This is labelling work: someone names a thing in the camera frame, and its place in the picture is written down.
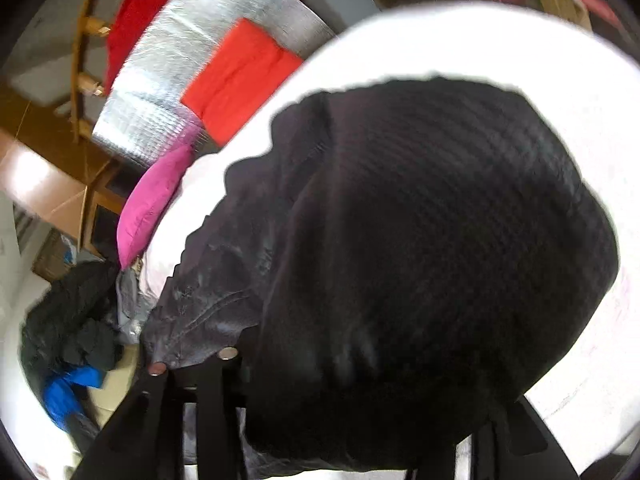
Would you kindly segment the silver foil insulation board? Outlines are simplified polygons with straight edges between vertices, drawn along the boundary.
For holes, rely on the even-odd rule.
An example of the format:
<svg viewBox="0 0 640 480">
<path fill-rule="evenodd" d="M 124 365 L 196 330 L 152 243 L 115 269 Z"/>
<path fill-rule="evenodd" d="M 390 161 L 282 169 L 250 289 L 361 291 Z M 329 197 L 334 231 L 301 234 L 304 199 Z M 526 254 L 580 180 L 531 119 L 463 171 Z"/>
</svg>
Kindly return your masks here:
<svg viewBox="0 0 640 480">
<path fill-rule="evenodd" d="M 181 143 L 208 144 L 202 123 L 180 98 L 240 18 L 301 58 L 334 35 L 299 0 L 168 0 L 115 78 L 93 142 L 140 168 Z"/>
</svg>

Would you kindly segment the red pillow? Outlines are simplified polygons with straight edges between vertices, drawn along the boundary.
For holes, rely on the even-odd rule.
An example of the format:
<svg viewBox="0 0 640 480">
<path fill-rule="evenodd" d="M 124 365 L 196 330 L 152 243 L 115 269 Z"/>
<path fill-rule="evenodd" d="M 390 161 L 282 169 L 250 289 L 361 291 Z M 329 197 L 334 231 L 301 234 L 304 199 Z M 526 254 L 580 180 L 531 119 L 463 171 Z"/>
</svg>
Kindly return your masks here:
<svg viewBox="0 0 640 480">
<path fill-rule="evenodd" d="M 181 103 L 223 148 L 302 64 L 297 54 L 242 18 L 186 87 Z"/>
</svg>

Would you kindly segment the red blanket on railing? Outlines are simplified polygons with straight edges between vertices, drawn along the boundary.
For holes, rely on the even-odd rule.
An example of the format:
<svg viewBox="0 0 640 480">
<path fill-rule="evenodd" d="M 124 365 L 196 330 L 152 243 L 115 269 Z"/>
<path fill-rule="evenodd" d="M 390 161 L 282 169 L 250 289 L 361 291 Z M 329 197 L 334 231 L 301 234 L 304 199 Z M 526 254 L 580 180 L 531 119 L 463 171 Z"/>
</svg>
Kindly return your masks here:
<svg viewBox="0 0 640 480">
<path fill-rule="evenodd" d="M 106 92 L 126 62 L 132 49 L 168 0 L 124 0 L 106 38 L 107 68 L 103 79 Z"/>
</svg>

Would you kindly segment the magenta pillow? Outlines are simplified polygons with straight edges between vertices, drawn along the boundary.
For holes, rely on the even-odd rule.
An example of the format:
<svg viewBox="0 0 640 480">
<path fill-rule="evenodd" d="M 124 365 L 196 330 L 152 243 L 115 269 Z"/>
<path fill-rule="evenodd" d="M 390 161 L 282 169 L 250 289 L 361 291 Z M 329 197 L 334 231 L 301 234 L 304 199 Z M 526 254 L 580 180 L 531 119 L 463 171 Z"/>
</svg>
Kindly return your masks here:
<svg viewBox="0 0 640 480">
<path fill-rule="evenodd" d="M 122 207 L 116 243 L 122 268 L 145 251 L 160 217 L 168 207 L 186 170 L 194 159 L 189 144 L 160 156 L 140 178 Z"/>
</svg>

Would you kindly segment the grey garment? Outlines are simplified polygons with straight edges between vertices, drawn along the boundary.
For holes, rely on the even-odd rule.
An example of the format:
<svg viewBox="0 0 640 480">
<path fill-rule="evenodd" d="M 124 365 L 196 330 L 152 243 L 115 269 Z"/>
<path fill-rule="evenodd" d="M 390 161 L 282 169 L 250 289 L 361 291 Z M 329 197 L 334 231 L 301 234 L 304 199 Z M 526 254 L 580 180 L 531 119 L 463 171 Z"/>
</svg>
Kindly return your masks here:
<svg viewBox="0 0 640 480">
<path fill-rule="evenodd" d="M 157 299 L 142 292 L 136 272 L 121 270 L 116 278 L 117 328 L 124 344 L 137 344 Z"/>
</svg>

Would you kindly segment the black quilted jacket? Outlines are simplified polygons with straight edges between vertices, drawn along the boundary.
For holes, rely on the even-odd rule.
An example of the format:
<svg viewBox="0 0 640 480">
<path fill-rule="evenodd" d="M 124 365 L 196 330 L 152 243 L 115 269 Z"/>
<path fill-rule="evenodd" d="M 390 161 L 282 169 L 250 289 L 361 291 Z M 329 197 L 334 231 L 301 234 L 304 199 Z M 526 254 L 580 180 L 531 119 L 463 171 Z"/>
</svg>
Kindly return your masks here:
<svg viewBox="0 0 640 480">
<path fill-rule="evenodd" d="M 439 462 L 567 354 L 616 280 L 608 215 L 517 93 L 320 92 L 271 140 L 227 170 L 142 332 L 180 368 L 254 328 L 254 478 Z"/>
</svg>

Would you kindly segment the white embossed bed blanket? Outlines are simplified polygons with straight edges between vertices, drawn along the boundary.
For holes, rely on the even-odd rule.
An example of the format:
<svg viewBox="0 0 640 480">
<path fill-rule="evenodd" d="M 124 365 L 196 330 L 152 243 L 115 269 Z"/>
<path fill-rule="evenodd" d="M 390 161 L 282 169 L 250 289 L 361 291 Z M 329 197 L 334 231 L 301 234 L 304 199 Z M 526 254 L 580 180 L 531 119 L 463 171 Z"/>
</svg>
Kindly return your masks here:
<svg viewBox="0 0 640 480">
<path fill-rule="evenodd" d="M 158 294 L 186 238 L 224 195 L 224 173 L 270 149 L 282 108 L 318 91 L 435 76 L 520 92 L 560 136 L 613 220 L 620 270 L 558 365 L 528 392 L 577 471 L 608 455 L 639 421 L 639 67 L 610 42 L 535 11 L 495 3 L 388 11 L 328 42 L 217 154 L 198 160 L 143 255 Z"/>
</svg>

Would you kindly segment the wooden pillar cabinet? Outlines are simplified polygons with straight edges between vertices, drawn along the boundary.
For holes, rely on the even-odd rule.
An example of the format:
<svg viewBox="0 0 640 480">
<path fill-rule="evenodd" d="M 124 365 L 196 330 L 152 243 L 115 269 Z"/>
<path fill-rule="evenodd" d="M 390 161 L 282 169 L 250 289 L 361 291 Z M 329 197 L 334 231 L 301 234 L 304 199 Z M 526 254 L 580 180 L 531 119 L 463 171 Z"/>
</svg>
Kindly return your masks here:
<svg viewBox="0 0 640 480">
<path fill-rule="evenodd" d="M 122 164 L 72 133 L 70 121 L 1 85 L 1 189 L 80 249 L 117 260 L 124 198 L 108 185 Z"/>
</svg>

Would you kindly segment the blue garment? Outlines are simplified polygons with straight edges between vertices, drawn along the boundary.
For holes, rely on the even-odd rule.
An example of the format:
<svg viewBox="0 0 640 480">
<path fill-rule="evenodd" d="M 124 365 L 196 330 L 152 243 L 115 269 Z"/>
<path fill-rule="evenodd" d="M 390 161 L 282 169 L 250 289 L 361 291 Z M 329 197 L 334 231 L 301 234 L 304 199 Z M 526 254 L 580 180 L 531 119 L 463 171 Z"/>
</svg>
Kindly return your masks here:
<svg viewBox="0 0 640 480">
<path fill-rule="evenodd" d="M 74 388 L 99 389 L 104 376 L 102 370 L 85 365 L 55 375 L 46 383 L 42 395 L 43 406 L 55 426 L 70 433 L 70 418 L 86 414 Z"/>
</svg>

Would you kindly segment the black clothes pile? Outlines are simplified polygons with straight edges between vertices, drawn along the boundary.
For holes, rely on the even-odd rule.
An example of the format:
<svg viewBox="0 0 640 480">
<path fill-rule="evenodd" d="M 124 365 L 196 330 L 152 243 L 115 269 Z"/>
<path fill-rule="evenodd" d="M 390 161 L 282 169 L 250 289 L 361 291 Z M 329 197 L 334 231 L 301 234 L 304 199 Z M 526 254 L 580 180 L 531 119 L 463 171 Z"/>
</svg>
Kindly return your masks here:
<svg viewBox="0 0 640 480">
<path fill-rule="evenodd" d="M 116 330 L 108 317 L 116 309 L 119 267 L 108 261 L 79 263 L 54 281 L 27 313 L 20 360 L 36 393 L 75 367 L 112 370 L 119 357 Z"/>
</svg>

